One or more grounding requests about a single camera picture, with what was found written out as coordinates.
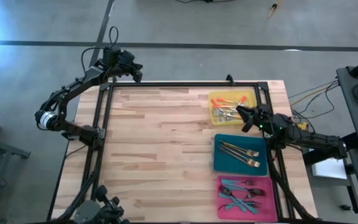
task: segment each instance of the gray floor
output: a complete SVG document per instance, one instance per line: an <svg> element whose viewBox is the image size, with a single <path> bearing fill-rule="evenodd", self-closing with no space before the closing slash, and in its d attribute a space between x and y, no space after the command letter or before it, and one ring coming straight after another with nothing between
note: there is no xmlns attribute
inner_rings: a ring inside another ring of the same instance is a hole
<svg viewBox="0 0 358 224"><path fill-rule="evenodd" d="M129 43L358 47L358 1L284 0L267 20L272 3L116 0L108 27L118 26L119 42ZM107 5L107 0L0 1L0 40L96 42ZM81 76L84 49L0 45L0 140L32 151L28 161L15 158L9 167L9 184L0 191L1 223L46 219L67 142L59 133L39 131L34 113L52 91ZM358 52L128 50L144 64L144 80L222 80L230 73L235 79L284 80L288 95L333 80L339 67L358 64ZM316 130L353 132L340 89L329 97L336 109L312 120ZM69 119L76 104L70 103ZM320 98L308 115L328 109ZM358 223L358 215L338 209L350 202L344 186L312 176L310 182L320 218Z"/></svg>

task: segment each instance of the yellow cable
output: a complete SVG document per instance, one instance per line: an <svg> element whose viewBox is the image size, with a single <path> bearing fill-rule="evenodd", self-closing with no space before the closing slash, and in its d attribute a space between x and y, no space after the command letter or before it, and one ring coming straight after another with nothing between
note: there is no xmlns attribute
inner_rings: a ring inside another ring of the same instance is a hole
<svg viewBox="0 0 358 224"><path fill-rule="evenodd" d="M311 96L311 95L313 95L313 94L316 94L316 93L318 93L318 92L324 91L324 90L326 90L326 89L328 89L328 87L324 87L324 88L321 88L321 89L319 89L319 90L316 90L316 91L314 91L314 92L312 92L312 93L310 93L310 94L304 96L302 99L296 101L295 103L291 104L291 106L293 106L293 105L295 105L295 104L301 102L302 100L306 99L307 97L309 97L309 96Z"/></svg>

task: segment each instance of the wooden table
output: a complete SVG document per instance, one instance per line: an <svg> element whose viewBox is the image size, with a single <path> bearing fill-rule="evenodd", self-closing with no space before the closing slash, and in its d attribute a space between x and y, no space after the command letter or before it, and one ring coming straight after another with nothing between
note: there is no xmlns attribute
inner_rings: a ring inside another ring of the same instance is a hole
<svg viewBox="0 0 358 224"><path fill-rule="evenodd" d="M291 116L284 82L267 82L274 112ZM107 187L109 198L120 198L124 218L132 222L223 221L216 216L215 180L221 174L212 169L214 135L262 134L255 127L242 133L242 126L212 126L208 93L248 88L114 88L99 184ZM92 123L97 97L98 87L81 95L75 123ZM71 142L67 153L81 146ZM301 153L287 148L283 157L291 190L316 216ZM83 150L66 159L52 217L59 216L78 193L85 158ZM287 214L285 196L279 191Z"/></svg>

